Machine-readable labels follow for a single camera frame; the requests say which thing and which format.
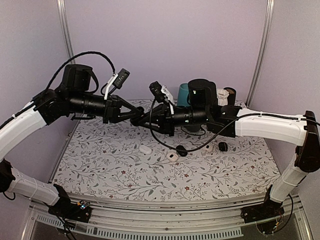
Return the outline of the black earbud charging case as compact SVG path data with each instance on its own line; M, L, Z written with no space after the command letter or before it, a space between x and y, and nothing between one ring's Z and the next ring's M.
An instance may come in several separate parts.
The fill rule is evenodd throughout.
M129 121L135 127L142 127L147 122L145 110L141 106L139 106L137 109L139 110L139 115L131 118Z

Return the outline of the white earbud charging case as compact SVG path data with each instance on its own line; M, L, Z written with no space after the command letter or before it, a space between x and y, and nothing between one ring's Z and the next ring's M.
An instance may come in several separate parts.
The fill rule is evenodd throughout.
M145 155L150 155L152 153L152 149L146 145L140 145L139 151Z

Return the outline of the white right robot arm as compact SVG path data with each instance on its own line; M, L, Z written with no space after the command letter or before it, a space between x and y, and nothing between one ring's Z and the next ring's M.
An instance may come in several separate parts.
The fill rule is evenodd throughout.
M235 105L219 105L216 84L207 79L188 82L189 106L176 107L164 87L157 81L149 86L157 107L151 107L132 123L151 131L172 136L176 127L205 124L208 131L224 137L258 137L266 140L270 151L273 143L291 144L293 156L281 176L269 187L265 202L259 206L262 218L269 218L278 210L287 195L309 173L320 168L319 123L315 113L286 115L254 111Z

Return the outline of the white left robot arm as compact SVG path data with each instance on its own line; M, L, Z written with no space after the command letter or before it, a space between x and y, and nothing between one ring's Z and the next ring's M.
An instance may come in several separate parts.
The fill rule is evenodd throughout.
M119 123L142 114L135 107L112 92L120 89L130 72L121 69L106 83L105 94L90 91L90 82L98 79L93 68L82 64L68 64L64 68L61 83L56 89L36 95L19 113L0 128L0 191L22 195L55 208L63 217L74 213L74 205L63 189L28 176L5 159L17 146L36 132L61 117L70 114L86 114L88 118L102 117L104 123Z

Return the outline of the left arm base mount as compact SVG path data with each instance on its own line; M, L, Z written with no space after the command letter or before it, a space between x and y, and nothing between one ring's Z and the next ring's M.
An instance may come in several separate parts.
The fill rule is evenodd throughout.
M59 185L53 184L58 191L58 201L55 205L48 207L48 213L68 220L88 223L91 217L92 208L90 202L80 200L72 203L67 192Z

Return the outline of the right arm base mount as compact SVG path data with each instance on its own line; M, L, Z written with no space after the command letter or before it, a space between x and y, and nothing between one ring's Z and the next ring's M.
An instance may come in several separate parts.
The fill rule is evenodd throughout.
M285 211L282 207L282 202L271 200L271 185L265 194L263 203L255 204L241 209L240 216L244 219L245 223L265 220L268 218L282 215Z

